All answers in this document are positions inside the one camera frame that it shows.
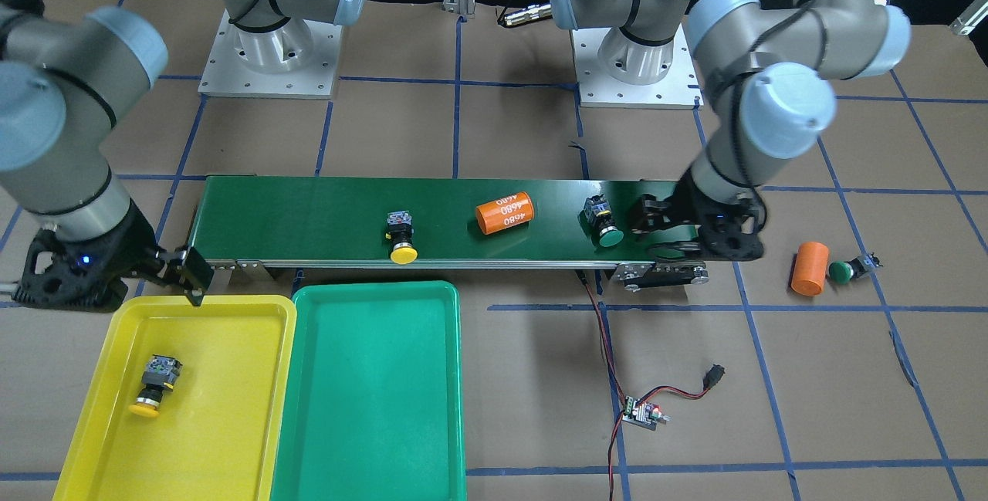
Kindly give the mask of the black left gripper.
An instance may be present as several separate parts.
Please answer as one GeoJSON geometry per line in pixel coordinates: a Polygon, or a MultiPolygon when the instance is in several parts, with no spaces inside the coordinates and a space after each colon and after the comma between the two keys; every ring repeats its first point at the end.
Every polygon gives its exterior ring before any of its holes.
{"type": "Polygon", "coordinates": [[[670,196],[660,201],[642,194],[631,206],[631,232],[635,236],[666,231],[683,225],[695,227],[693,240],[652,243],[647,254],[659,261],[752,261],[763,257],[759,233],[766,223],[761,195],[730,205],[713,201],[701,192],[694,178],[685,174],[670,196]]]}

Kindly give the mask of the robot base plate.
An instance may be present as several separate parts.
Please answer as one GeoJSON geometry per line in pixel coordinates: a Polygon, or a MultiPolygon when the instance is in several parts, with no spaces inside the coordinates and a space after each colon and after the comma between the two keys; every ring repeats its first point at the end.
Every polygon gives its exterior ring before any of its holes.
{"type": "Polygon", "coordinates": [[[210,97],[330,100],[343,31],[336,24],[290,19],[281,29],[250,33],[222,16],[198,90],[210,97]]]}
{"type": "Polygon", "coordinates": [[[645,46],[620,29],[570,33],[583,107],[691,110],[703,106],[684,30],[671,42],[645,46]]]}

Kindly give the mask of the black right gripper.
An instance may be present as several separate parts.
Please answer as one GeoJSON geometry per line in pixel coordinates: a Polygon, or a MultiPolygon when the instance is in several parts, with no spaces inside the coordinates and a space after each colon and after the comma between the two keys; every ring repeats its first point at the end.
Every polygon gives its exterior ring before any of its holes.
{"type": "Polygon", "coordinates": [[[94,239],[71,243],[40,230],[13,300],[31,308],[110,313],[127,295],[127,277],[172,286],[201,306],[213,268],[190,245],[173,252],[159,247],[151,224],[131,203],[116,227],[94,239]]]}

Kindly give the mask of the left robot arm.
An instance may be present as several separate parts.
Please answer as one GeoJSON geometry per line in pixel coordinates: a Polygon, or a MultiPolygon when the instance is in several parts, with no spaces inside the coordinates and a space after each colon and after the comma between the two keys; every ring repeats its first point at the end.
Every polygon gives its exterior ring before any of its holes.
{"type": "Polygon", "coordinates": [[[555,24],[604,29],[590,72],[618,92],[653,92],[687,40],[719,130],[664,199],[643,195],[629,231],[681,226],[692,242],[664,247],[686,259],[748,261],[763,255],[768,209],[758,189],[815,145],[836,114],[833,80],[885,74],[905,55],[911,26],[874,0],[548,0],[555,24]]]}

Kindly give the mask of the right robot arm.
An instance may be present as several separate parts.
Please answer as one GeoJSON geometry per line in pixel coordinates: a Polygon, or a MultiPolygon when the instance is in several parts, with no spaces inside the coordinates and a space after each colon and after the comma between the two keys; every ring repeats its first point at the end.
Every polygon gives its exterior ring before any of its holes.
{"type": "MultiPolygon", "coordinates": [[[[248,67],[282,72],[310,54],[307,20],[354,24],[364,0],[225,0],[248,67]]],[[[101,153],[119,120],[168,65],[160,33],[137,13],[102,6],[77,24],[43,0],[2,0],[2,188],[36,217],[20,279],[22,306],[110,313],[127,277],[182,291],[195,306],[213,270],[184,245],[170,252],[101,153]]]]}

